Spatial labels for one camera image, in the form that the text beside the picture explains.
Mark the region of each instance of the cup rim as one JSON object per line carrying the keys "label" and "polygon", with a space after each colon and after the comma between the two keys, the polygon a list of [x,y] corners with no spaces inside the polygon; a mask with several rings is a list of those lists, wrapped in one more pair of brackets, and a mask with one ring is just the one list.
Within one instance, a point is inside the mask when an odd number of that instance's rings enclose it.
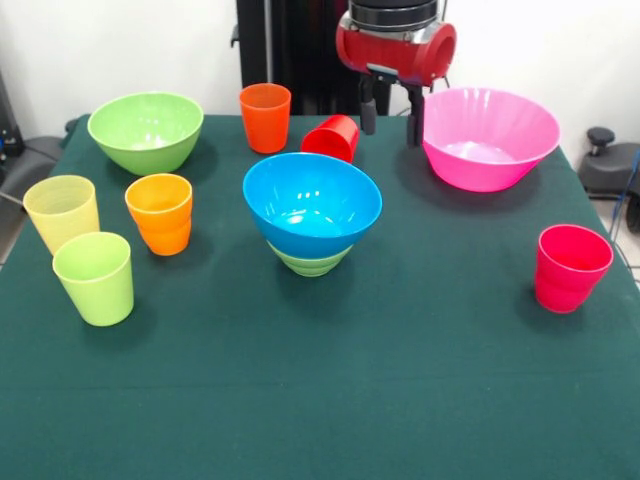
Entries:
{"label": "cup rim", "polygon": [[[84,202],[82,202],[80,205],[78,205],[77,207],[73,207],[70,210],[66,210],[64,212],[44,213],[44,212],[38,211],[38,209],[31,208],[31,205],[29,205],[29,203],[31,202],[30,197],[35,195],[34,192],[42,188],[45,183],[51,183],[51,182],[57,181],[57,179],[60,179],[60,178],[72,178],[74,180],[77,180],[83,183],[84,185],[88,185],[89,188],[91,189],[91,193],[89,194],[88,198]],[[70,213],[80,210],[85,205],[90,203],[92,199],[94,199],[95,197],[96,197],[96,186],[88,178],[83,177],[81,175],[54,175],[52,177],[47,177],[45,179],[42,179],[35,185],[32,185],[31,187],[29,187],[29,189],[25,192],[24,196],[22,197],[22,204],[24,205],[24,208],[27,211],[27,213],[29,213],[29,215],[35,214],[35,215],[43,215],[47,217],[57,217],[60,215],[69,215]]]}
{"label": "cup rim", "polygon": [[[282,102],[279,105],[276,105],[275,107],[256,107],[254,105],[251,105],[249,103],[243,102],[242,101],[242,95],[249,91],[252,90],[254,88],[257,87],[263,87],[265,85],[269,85],[269,86],[274,86],[274,87],[278,87],[281,90],[284,90],[287,94],[287,99]],[[278,83],[271,83],[271,82],[262,82],[262,83],[254,83],[252,85],[248,85],[246,87],[244,87],[241,91],[240,91],[240,95],[238,95],[238,100],[240,101],[240,104],[247,107],[247,108],[251,108],[253,110],[261,110],[261,111],[269,111],[269,110],[276,110],[278,108],[281,108],[283,105],[286,105],[287,103],[291,102],[291,90],[289,90],[287,87],[285,87],[284,85],[280,85]]]}
{"label": "cup rim", "polygon": [[[164,210],[145,210],[143,208],[138,208],[138,207],[134,206],[129,201],[129,193],[130,193],[131,189],[138,183],[142,183],[145,180],[152,179],[152,178],[158,178],[158,177],[171,177],[171,178],[174,178],[176,180],[179,180],[181,182],[186,183],[187,186],[189,187],[189,194],[178,205],[175,205],[175,206],[173,206],[171,208],[166,208]],[[154,173],[152,175],[146,175],[144,177],[141,177],[141,178],[137,179],[135,182],[133,182],[131,185],[129,185],[127,190],[124,192],[124,201],[126,202],[127,207],[129,207],[131,210],[133,210],[135,212],[142,213],[144,215],[162,215],[164,213],[173,212],[175,210],[178,210],[178,209],[182,208],[184,205],[186,205],[189,202],[189,200],[191,200],[192,197],[193,197],[193,185],[191,185],[191,182],[189,180],[187,180],[186,178],[184,178],[184,177],[182,177],[180,175],[176,175],[174,173]]]}
{"label": "cup rim", "polygon": [[[106,275],[102,275],[101,277],[92,278],[90,280],[76,280],[76,279],[73,279],[73,278],[69,278],[69,277],[67,277],[65,275],[62,275],[60,273],[59,269],[56,267],[56,259],[60,255],[60,252],[62,252],[65,248],[70,248],[70,245],[72,245],[76,241],[80,241],[80,240],[85,239],[85,238],[87,238],[89,236],[98,236],[98,235],[99,236],[115,237],[115,238],[119,239],[127,247],[127,254],[126,254],[125,259],[123,260],[123,262],[120,265],[118,265],[116,268],[114,268],[112,272],[107,273]],[[60,248],[58,248],[56,253],[53,255],[53,259],[51,260],[51,266],[53,268],[53,272],[56,274],[56,276],[60,280],[64,280],[65,282],[68,282],[68,283],[74,283],[76,285],[88,285],[88,284],[92,284],[92,283],[101,282],[103,280],[106,280],[108,278],[111,278],[111,277],[117,275],[118,273],[120,273],[122,271],[123,268],[126,267],[126,265],[130,262],[130,260],[131,260],[131,245],[129,244],[129,242],[127,241],[126,238],[124,238],[121,235],[118,235],[117,233],[113,233],[113,232],[88,232],[88,233],[83,233],[82,235],[78,235],[77,237],[73,237],[72,239],[66,241]]]}
{"label": "cup rim", "polygon": [[[607,249],[609,251],[609,261],[607,262],[607,264],[602,266],[602,267],[600,267],[600,268],[595,268],[595,269],[591,269],[591,270],[584,270],[584,269],[573,268],[573,267],[569,267],[567,265],[564,265],[564,264],[558,262],[551,255],[549,255],[549,253],[542,246],[542,238],[549,231],[555,230],[556,228],[561,228],[561,227],[570,227],[570,228],[575,228],[575,229],[578,229],[578,230],[584,230],[584,231],[589,232],[590,234],[596,236],[603,244],[605,244],[607,246]],[[615,258],[615,254],[614,254],[613,248],[611,247],[611,244],[607,241],[606,238],[604,238],[602,235],[600,235],[599,233],[593,231],[590,228],[583,227],[582,225],[575,225],[573,223],[558,223],[556,225],[551,225],[551,226],[545,228],[542,231],[542,233],[540,233],[540,236],[538,237],[538,248],[544,254],[544,256],[547,259],[549,259],[552,263],[554,263],[555,265],[557,265],[557,266],[559,266],[559,267],[561,267],[561,268],[563,268],[565,270],[569,270],[569,271],[577,272],[577,273],[598,273],[598,272],[606,271],[606,270],[609,269],[609,267],[611,267],[611,265],[613,264],[613,260]]]}

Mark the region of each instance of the plastic bowl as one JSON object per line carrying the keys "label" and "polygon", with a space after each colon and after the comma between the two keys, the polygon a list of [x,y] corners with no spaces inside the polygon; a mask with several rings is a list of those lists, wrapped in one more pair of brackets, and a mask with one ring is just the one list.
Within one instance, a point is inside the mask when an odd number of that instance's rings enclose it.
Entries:
{"label": "plastic bowl", "polygon": [[204,113],[193,100],[164,92],[113,100],[89,118],[89,134],[102,151],[135,175],[168,173],[187,159]]}
{"label": "plastic bowl", "polygon": [[555,117],[509,92],[456,88],[425,100],[423,147],[431,167],[464,190],[512,187],[559,143]]}
{"label": "plastic bowl", "polygon": [[382,211],[376,184],[342,160],[314,153],[265,158],[247,172],[244,198],[279,252],[327,258],[354,245]]}

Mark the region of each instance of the light green bowl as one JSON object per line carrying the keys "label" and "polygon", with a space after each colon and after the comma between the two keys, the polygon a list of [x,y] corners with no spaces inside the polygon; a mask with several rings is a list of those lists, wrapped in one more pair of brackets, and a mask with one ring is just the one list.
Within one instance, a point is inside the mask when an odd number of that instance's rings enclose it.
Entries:
{"label": "light green bowl", "polygon": [[89,135],[107,156],[135,175],[168,173],[187,159],[204,113],[173,93],[136,93],[101,106],[89,118]]}
{"label": "light green bowl", "polygon": [[282,253],[276,247],[271,245],[271,243],[267,243],[271,247],[271,250],[273,250],[275,254],[280,257],[280,259],[287,267],[296,272],[298,275],[302,275],[303,277],[320,277],[328,273],[331,269],[335,268],[335,266],[340,263],[344,256],[349,253],[349,250],[351,250],[351,247],[349,247],[331,257],[305,259],[291,257],[286,253]]}

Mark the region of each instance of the light green cup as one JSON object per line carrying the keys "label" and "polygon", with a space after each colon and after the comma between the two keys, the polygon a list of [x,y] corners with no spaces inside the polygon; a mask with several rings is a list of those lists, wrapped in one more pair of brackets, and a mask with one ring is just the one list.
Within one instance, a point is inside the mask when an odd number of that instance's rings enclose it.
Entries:
{"label": "light green cup", "polygon": [[53,271],[85,322],[108,327],[133,310],[131,248],[120,235],[93,232],[65,243]]}

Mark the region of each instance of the plastic cup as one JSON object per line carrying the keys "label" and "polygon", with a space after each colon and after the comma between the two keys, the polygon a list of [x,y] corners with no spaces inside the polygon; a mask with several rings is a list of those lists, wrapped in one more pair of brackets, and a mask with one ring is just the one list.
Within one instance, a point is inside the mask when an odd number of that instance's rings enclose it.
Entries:
{"label": "plastic cup", "polygon": [[175,255],[189,244],[193,188],[186,178],[158,173],[133,182],[124,194],[142,239],[156,255]]}
{"label": "plastic cup", "polygon": [[100,231],[96,189],[77,175],[59,175],[33,185],[24,208],[52,255],[78,235]]}
{"label": "plastic cup", "polygon": [[359,138],[360,129],[356,122],[346,115],[333,115],[304,137],[300,150],[351,163]]}
{"label": "plastic cup", "polygon": [[250,85],[240,93],[242,121],[252,150],[276,153],[287,144],[291,92],[273,83]]}
{"label": "plastic cup", "polygon": [[613,263],[609,242],[578,225],[554,225],[538,239],[535,291],[538,302],[554,313],[582,305]]}
{"label": "plastic cup", "polygon": [[65,243],[53,271],[85,322],[108,327],[133,310],[131,248],[120,235],[93,232]]}

